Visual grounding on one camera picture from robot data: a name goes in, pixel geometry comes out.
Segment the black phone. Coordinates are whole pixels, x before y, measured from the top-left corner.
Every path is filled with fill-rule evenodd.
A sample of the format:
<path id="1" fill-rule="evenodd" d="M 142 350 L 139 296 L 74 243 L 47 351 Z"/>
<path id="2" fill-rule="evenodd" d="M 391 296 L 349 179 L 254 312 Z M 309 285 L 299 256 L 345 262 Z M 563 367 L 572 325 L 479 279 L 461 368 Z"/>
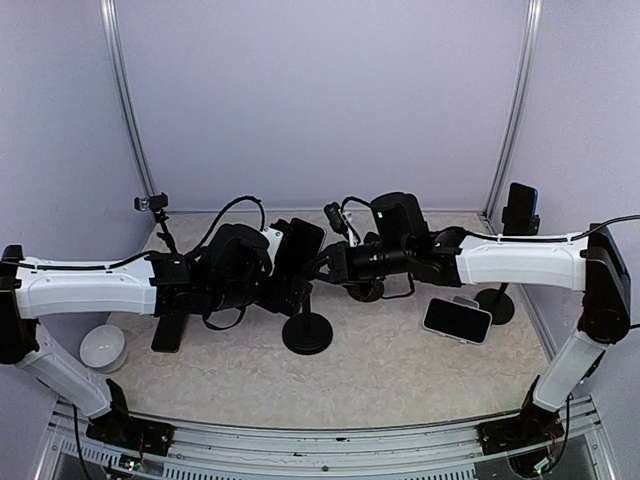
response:
<path id="1" fill-rule="evenodd" d="M 186 313 L 172 313 L 159 318 L 151 343 L 151 350 L 158 353 L 176 353 L 188 321 Z"/>

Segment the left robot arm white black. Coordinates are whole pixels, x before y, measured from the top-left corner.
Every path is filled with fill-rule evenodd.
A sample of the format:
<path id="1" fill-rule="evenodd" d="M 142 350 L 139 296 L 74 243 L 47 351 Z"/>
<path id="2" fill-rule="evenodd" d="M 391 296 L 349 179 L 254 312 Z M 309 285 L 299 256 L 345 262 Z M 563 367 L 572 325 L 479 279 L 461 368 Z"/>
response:
<path id="1" fill-rule="evenodd" d="M 254 229 L 214 222 L 186 254 L 168 231 L 168 251 L 146 251 L 102 263 L 26 257 L 19 245 L 1 257 L 1 362 L 24 369 L 80 410 L 92 439 L 133 448 L 147 433 L 171 435 L 167 424 L 130 415 L 122 388 L 100 378 L 58 347 L 39 320 L 69 313 L 124 312 L 159 318 L 157 334 L 180 338 L 184 323 L 250 305 L 292 317 L 310 294 L 303 265 L 321 249 L 325 232 L 299 218 Z"/>

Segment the phone with white edge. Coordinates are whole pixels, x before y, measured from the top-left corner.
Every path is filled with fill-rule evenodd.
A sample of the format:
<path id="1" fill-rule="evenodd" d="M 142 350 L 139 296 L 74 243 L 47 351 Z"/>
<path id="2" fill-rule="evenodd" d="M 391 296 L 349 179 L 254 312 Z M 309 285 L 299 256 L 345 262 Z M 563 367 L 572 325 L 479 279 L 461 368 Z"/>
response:
<path id="1" fill-rule="evenodd" d="M 298 217 L 290 221 L 279 219 L 271 227 L 283 234 L 275 257 L 274 273 L 309 279 L 307 263 L 319 254 L 326 236 L 325 230 Z"/>

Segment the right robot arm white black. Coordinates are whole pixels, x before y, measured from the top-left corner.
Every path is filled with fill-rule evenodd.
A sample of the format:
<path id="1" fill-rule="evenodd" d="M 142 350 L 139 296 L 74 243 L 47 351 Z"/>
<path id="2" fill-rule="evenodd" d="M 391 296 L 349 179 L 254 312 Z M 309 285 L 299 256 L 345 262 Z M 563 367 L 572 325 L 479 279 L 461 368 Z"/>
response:
<path id="1" fill-rule="evenodd" d="M 362 284 L 392 274 L 444 287 L 484 283 L 555 286 L 583 294 L 574 332 L 531 385 L 519 413 L 483 422 L 484 454 L 524 448 L 567 433 L 559 412 L 631 328 L 629 272 L 606 224 L 563 236 L 487 236 L 462 227 L 429 229 L 417 198 L 392 192 L 368 204 L 378 235 L 331 244 L 306 262 L 313 279 Z"/>

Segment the tall black phone stand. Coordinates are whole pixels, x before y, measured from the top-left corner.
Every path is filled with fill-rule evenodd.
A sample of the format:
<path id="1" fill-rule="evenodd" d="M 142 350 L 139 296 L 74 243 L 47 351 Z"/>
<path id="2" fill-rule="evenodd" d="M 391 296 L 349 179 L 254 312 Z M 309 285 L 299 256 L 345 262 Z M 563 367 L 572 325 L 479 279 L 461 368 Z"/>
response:
<path id="1" fill-rule="evenodd" d="M 155 223 L 160 228 L 160 230 L 156 233 L 156 236 L 165 244 L 165 246 L 171 253 L 177 254 L 178 249 L 176 246 L 175 238 L 169 231 L 167 225 L 169 217 L 165 209 L 169 205 L 168 195 L 164 192 L 161 192 L 147 197 L 135 197 L 133 200 L 133 205 L 136 211 L 149 211 L 153 215 Z"/>

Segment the black round-base stand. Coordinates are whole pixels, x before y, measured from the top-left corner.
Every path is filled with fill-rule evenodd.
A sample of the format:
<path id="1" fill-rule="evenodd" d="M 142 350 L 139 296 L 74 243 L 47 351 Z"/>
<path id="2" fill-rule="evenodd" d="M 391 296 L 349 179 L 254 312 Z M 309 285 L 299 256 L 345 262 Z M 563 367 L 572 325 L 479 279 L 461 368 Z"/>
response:
<path id="1" fill-rule="evenodd" d="M 299 313 L 289 318 L 282 329 L 282 340 L 291 352 L 311 356 L 325 351 L 333 341 L 333 328 L 326 317 L 312 311 L 307 297 Z"/>

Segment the low black stand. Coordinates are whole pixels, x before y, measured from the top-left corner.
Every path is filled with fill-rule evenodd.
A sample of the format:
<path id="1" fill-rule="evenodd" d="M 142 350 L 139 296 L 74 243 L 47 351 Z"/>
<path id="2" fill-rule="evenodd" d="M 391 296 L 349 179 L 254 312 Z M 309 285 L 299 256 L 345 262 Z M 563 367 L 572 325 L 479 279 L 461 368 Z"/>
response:
<path id="1" fill-rule="evenodd" d="M 346 286 L 348 294 L 356 301 L 371 303 L 384 295 L 384 284 L 381 281 Z"/>

